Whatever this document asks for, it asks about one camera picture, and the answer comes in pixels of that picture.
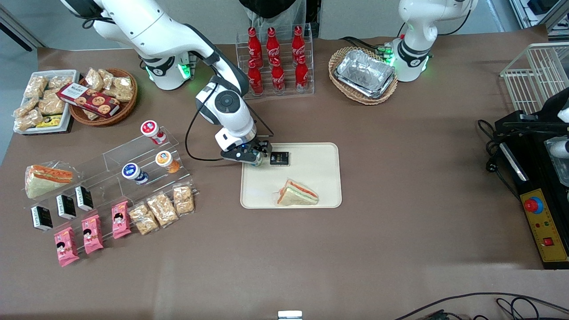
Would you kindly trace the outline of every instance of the brown tabletop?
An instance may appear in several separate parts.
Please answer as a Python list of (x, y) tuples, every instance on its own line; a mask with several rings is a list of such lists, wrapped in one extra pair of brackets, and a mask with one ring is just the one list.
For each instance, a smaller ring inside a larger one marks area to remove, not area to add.
[[(183, 157), (200, 190), (197, 213), (155, 234), (113, 241), (66, 268), (51, 234), (33, 229), (22, 210), (26, 166), (87, 161), (138, 136), (150, 118), (182, 140), (211, 72), (200, 64), (195, 81), (164, 92), (132, 50), (40, 50), (42, 70), (128, 70), (139, 102), (110, 128), (75, 124), (70, 134), (14, 135), (0, 168), (2, 319), (274, 319), (278, 310), (303, 310), (306, 319), (391, 319), (475, 291), (569, 305), (567, 272), (542, 270), (520, 205), (484, 169), (486, 140), (476, 130), (477, 119), (512, 111), (498, 73), (528, 44), (545, 41), (544, 28), (441, 36), (418, 80), (399, 83), (384, 104), (362, 106), (328, 78), (329, 57), (347, 44), (316, 40), (313, 96), (250, 104), (275, 131), (273, 142), (338, 146), (339, 208), (246, 210), (239, 163)], [(234, 47), (222, 49), (234, 57)], [(218, 156), (218, 129), (199, 117), (193, 153)], [(498, 316), (491, 297), (440, 307)]]

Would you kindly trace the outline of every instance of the coca-cola bottle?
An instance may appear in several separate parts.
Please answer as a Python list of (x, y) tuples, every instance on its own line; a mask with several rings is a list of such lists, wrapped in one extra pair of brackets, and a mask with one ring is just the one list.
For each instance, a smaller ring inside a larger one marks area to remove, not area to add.
[(261, 79), (261, 73), (257, 68), (257, 63), (255, 59), (249, 59), (249, 71), (247, 72), (249, 77), (249, 84), (251, 89), (253, 89), (252, 95), (257, 97), (263, 94), (263, 81)]
[(281, 59), (276, 57), (273, 59), (273, 70), (271, 76), (273, 78), (273, 90), (276, 95), (282, 95), (285, 92), (285, 71), (281, 67)]
[(267, 34), (269, 35), (269, 39), (267, 40), (267, 55), (269, 56), (269, 64), (271, 67), (274, 67), (275, 59), (281, 58), (281, 45), (277, 40), (275, 28), (270, 27)]
[(306, 66), (306, 57), (304, 55), (300, 55), (297, 59), (298, 64), (294, 72), (296, 75), (296, 91), (303, 93), (308, 89), (308, 67)]
[(304, 55), (304, 38), (301, 26), (294, 27), (294, 38), (292, 39), (292, 65), (296, 66), (298, 57)]
[(263, 67), (263, 52), (261, 51), (261, 42), (257, 39), (257, 32), (255, 28), (249, 28), (249, 55), (255, 60), (257, 68)]

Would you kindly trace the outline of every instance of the red emergency stop button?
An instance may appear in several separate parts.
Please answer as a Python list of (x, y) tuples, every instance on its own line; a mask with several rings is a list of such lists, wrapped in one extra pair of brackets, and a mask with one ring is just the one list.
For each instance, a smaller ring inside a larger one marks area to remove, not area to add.
[(543, 202), (536, 196), (532, 196), (528, 200), (524, 201), (523, 207), (529, 212), (533, 212), (535, 214), (543, 212)]

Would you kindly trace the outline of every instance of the white tray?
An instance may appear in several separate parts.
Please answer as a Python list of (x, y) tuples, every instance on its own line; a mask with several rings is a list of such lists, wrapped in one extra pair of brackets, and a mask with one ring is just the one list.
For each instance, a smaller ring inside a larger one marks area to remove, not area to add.
[[(290, 152), (290, 166), (275, 167), (265, 158), (260, 166), (243, 164), (241, 205), (247, 209), (336, 208), (342, 203), (338, 147), (324, 143), (274, 143), (273, 152)], [(318, 194), (314, 206), (281, 207), (274, 203), (288, 178), (313, 189)]]
[[(55, 76), (63, 76), (63, 77), (73, 77), (73, 82), (79, 82), (79, 71), (77, 70), (52, 70), (52, 71), (39, 71), (32, 73), (31, 77), (38, 77), (44, 76), (48, 77), (49, 79)], [(28, 101), (29, 99), (24, 97), (22, 99), (22, 103)], [(65, 103), (65, 107), (63, 108), (63, 114), (61, 115), (61, 121), (59, 122), (59, 126), (52, 126), (49, 128), (29, 128), (26, 131), (15, 130), (16, 133), (19, 134), (38, 134), (38, 133), (56, 133), (56, 132), (63, 132), (67, 130), (67, 126), (69, 125), (69, 120), (71, 119), (71, 112), (69, 111), (69, 104)]]

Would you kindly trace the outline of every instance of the sandwich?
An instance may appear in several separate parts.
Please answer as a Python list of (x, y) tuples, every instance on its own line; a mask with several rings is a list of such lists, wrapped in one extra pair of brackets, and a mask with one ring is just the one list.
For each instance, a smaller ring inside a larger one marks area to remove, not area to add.
[(71, 171), (52, 169), (40, 165), (29, 166), (26, 170), (24, 188), (28, 198), (37, 198), (73, 181)]
[(314, 191), (291, 179), (286, 181), (280, 194), (277, 200), (279, 206), (313, 206), (318, 203), (318, 195)]

